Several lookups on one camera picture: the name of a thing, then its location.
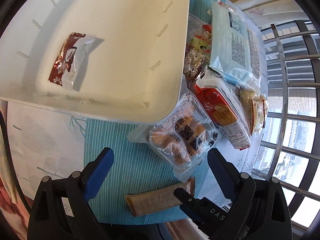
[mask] blue gripper pad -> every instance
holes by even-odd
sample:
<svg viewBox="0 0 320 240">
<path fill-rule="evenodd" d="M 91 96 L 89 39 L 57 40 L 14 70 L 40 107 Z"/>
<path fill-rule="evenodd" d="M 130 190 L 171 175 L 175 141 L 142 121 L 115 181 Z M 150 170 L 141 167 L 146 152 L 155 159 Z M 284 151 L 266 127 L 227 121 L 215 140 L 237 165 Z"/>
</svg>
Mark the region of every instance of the blue gripper pad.
<svg viewBox="0 0 320 240">
<path fill-rule="evenodd" d="M 230 199 L 234 203 L 236 201 L 235 185 L 240 182 L 238 170 L 232 163 L 228 163 L 225 160 L 217 148 L 209 151 L 208 165 L 225 198 Z"/>
<path fill-rule="evenodd" d="M 113 150 L 104 148 L 99 156 L 89 162 L 82 171 L 82 184 L 84 185 L 84 198 L 86 202 L 95 198 L 100 187 L 110 171 L 114 161 Z"/>
</svg>

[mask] brown snack bar wrapper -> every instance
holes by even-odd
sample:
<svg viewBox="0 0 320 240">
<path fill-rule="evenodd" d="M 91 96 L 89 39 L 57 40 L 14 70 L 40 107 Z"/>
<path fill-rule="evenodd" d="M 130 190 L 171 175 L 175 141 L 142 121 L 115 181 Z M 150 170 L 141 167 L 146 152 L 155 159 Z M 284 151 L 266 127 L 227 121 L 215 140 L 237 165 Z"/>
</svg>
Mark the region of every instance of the brown snack bar wrapper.
<svg viewBox="0 0 320 240">
<path fill-rule="evenodd" d="M 190 195 L 194 196 L 195 178 L 190 178 L 186 183 L 181 182 L 153 191 L 127 195 L 125 200 L 131 209 L 132 215 L 140 217 L 181 205 L 182 203 L 173 194 L 178 187 L 184 188 Z"/>
<path fill-rule="evenodd" d="M 92 36 L 71 33 L 63 43 L 48 81 L 71 90 L 80 66 L 95 41 Z"/>
</svg>

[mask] plastic container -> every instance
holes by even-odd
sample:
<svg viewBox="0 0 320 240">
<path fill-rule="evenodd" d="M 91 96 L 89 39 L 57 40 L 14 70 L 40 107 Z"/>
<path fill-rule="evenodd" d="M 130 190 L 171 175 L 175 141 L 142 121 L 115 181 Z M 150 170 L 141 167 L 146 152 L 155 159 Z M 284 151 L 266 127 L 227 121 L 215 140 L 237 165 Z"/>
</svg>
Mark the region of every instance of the plastic container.
<svg viewBox="0 0 320 240">
<path fill-rule="evenodd" d="M 159 122 L 179 99 L 188 9 L 189 0 L 28 0 L 0 39 L 0 98 L 116 122 Z M 48 82 L 72 32 L 97 37 L 78 91 Z"/>
</svg>

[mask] red and white snack package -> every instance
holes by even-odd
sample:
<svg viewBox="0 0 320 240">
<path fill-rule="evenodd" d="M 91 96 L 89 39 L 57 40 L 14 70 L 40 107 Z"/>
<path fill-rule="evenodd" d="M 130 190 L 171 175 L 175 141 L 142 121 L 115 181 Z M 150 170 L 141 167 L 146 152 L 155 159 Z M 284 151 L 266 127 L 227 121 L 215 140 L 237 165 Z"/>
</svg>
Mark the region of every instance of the red and white snack package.
<svg viewBox="0 0 320 240">
<path fill-rule="evenodd" d="M 89 54 L 95 37 L 71 33 L 54 62 L 48 81 L 71 90 L 81 64 Z"/>
</svg>

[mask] beige curtain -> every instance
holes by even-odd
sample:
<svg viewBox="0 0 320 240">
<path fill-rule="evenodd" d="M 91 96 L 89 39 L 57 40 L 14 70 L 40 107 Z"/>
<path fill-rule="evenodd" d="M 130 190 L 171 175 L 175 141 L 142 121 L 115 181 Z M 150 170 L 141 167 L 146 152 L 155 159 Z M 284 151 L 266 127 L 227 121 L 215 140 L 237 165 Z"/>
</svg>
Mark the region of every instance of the beige curtain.
<svg viewBox="0 0 320 240">
<path fill-rule="evenodd" d="M 260 28 L 271 23 L 281 24 L 293 20 L 308 20 L 294 0 L 230 0 Z"/>
</svg>

